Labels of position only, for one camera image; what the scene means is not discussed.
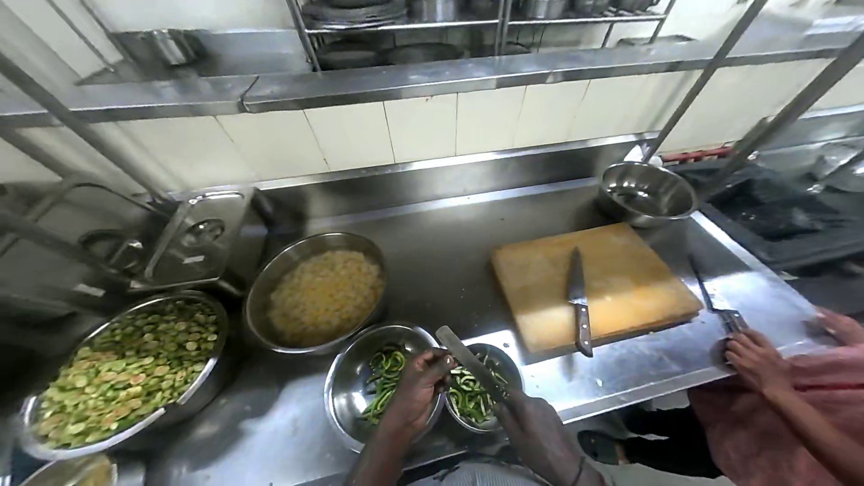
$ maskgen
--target bracelet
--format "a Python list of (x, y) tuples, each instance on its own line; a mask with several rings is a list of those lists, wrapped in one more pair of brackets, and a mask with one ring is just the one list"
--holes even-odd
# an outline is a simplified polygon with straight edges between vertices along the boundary
[(571, 486), (576, 486), (579, 483), (579, 478), (582, 477), (582, 468), (585, 466), (585, 456), (580, 457), (579, 459), (579, 472), (576, 473), (576, 479), (573, 480), (573, 484)]

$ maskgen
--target pink shirt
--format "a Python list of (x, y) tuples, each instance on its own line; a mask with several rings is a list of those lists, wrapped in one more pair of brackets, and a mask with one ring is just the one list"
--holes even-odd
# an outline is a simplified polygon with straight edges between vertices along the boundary
[[(790, 358), (796, 390), (864, 445), (864, 345)], [(737, 377), (689, 390), (717, 467), (737, 486), (840, 485)]]

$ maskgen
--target steel countertop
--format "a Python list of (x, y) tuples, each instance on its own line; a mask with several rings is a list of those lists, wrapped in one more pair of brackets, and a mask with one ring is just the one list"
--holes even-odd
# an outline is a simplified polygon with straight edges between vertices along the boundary
[[(308, 221), (304, 233), (346, 231), (381, 247), (390, 273), (386, 319), (430, 332), (449, 325), (466, 342), (502, 348), (522, 369), (525, 391), (565, 422), (608, 412), (728, 375), (715, 344), (725, 331), (703, 310), (688, 323), (600, 346), (528, 356), (492, 271), (493, 248), (610, 223), (594, 209), (595, 179), (555, 182)], [(784, 354), (829, 346), (805, 322), (812, 306), (703, 215), (640, 235), (701, 298), (688, 254), (729, 303)], [(294, 236), (277, 235), (274, 248)], [(238, 378), (150, 464), (148, 484), (341, 483), (357, 459), (327, 423), (323, 387), (332, 356), (256, 353)], [(412, 451), (408, 465), (500, 444), (446, 413)]]

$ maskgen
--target person's hand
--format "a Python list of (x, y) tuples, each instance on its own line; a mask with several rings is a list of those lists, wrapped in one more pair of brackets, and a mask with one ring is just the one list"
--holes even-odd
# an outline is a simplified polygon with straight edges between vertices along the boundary
[(864, 344), (864, 328), (852, 317), (837, 314), (823, 307), (816, 307), (819, 311), (815, 324), (823, 327), (840, 344), (853, 346)]
[(507, 406), (495, 404), (494, 411), (522, 462), (555, 486), (571, 486), (582, 467), (587, 476), (590, 466), (580, 460), (555, 408), (522, 390), (507, 391)]
[(444, 349), (427, 349), (411, 356), (378, 428), (413, 440), (426, 428), (435, 406), (433, 398), (450, 386), (453, 368), (456, 360)]
[(726, 359), (756, 393), (767, 395), (792, 390), (789, 362), (758, 331), (747, 329), (732, 334), (726, 345)]

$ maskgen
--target wooden cutting board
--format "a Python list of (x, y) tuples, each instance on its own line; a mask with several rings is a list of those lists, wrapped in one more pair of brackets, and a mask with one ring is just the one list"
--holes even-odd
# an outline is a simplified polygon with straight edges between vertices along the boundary
[(565, 295), (576, 246), (595, 346), (687, 321), (702, 308), (625, 223), (514, 243), (495, 250), (492, 264), (532, 353), (575, 342), (575, 313)]

